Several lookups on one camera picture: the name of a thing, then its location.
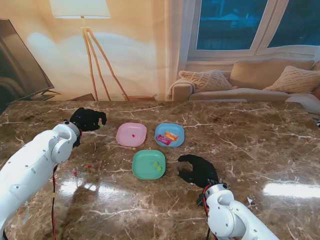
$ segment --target square plate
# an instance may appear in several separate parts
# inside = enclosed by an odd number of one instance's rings
[[[158,150],[141,150],[133,157],[132,172],[138,179],[155,180],[161,178],[165,171],[166,157]]]
[[[158,141],[157,140],[158,135],[161,134],[162,136],[164,136],[166,131],[169,131],[170,133],[173,133],[174,135],[178,136],[179,138],[177,139],[177,141],[172,141],[169,145],[166,145],[163,142]],[[176,147],[179,147],[181,144],[184,143],[184,141],[185,141],[185,130],[179,124],[161,123],[155,129],[154,139],[155,139],[156,143],[159,144],[162,147],[176,148]]]
[[[116,141],[125,147],[139,147],[146,140],[147,128],[145,125],[134,122],[122,124],[116,133]]]

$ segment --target green plate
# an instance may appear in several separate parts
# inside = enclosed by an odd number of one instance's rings
[[[166,171],[166,157],[158,150],[138,151],[132,161],[132,172],[138,179],[155,180]]]

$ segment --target wooden tripod legs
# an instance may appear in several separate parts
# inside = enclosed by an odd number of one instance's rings
[[[123,95],[125,96],[125,98],[129,100],[125,90],[123,89],[123,87],[121,86],[119,80],[117,79],[117,77],[115,76],[115,73],[111,67],[111,64],[105,54],[105,52],[103,51],[102,47],[100,46],[100,44],[98,43],[96,37],[94,36],[92,30],[88,27],[86,28],[83,28],[82,29],[82,36],[83,36],[83,39],[84,39],[84,42],[85,42],[85,47],[86,47],[86,51],[87,51],[87,54],[88,54],[88,58],[89,58],[89,65],[90,65],[90,75],[91,75],[91,80],[92,80],[92,84],[93,84],[93,89],[94,89],[94,95],[95,95],[95,98],[96,100],[98,101],[98,94],[97,94],[97,90],[96,90],[96,84],[95,84],[95,79],[94,79],[94,75],[93,75],[93,68],[92,68],[92,61],[91,61],[91,55],[90,55],[90,50],[89,50],[89,45],[90,45],[90,48],[91,48],[91,51],[92,51],[92,54],[93,54],[93,57],[94,57],[94,61],[95,61],[95,64],[96,64],[96,67],[97,67],[97,70],[98,70],[98,73],[99,73],[99,77],[100,77],[100,80],[102,82],[102,85],[103,85],[103,88],[104,88],[104,91],[109,99],[109,101],[111,101],[111,98],[110,98],[110,95],[108,93],[108,90],[107,90],[107,86],[105,84],[105,81],[102,77],[102,74],[101,74],[101,70],[100,70],[100,67],[99,67],[99,62],[98,62],[98,58],[97,58],[97,55],[96,55],[96,52],[95,52],[95,49],[94,49],[94,46],[91,42],[91,39],[88,35],[88,32],[90,34],[90,36],[92,37],[94,43],[97,45],[98,49],[100,50],[104,60],[106,61],[106,64],[108,65],[109,69],[110,69],[110,72],[113,76],[113,78],[115,79],[116,83],[119,85],[121,91],[123,92]]]

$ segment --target black glove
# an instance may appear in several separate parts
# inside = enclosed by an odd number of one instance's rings
[[[106,125],[107,116],[104,112],[80,107],[71,116],[70,122],[76,125],[82,132],[85,132],[99,129],[99,119],[101,119],[103,125]]]
[[[187,183],[194,183],[200,188],[205,188],[209,181],[219,183],[218,174],[213,164],[200,156],[182,155],[178,158],[179,162],[189,162],[192,164],[192,172],[179,171],[178,176]]]

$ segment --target blue plate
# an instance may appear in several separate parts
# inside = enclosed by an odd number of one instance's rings
[[[177,141],[172,141],[169,146],[167,146],[163,142],[157,140],[158,135],[161,134],[162,136],[164,136],[166,131],[169,131],[170,133],[173,133],[174,135],[179,137],[177,139]],[[159,144],[162,147],[176,148],[176,147],[179,147],[181,144],[184,143],[184,141],[185,141],[185,130],[179,124],[161,123],[155,129],[154,139],[155,139],[156,143]]]

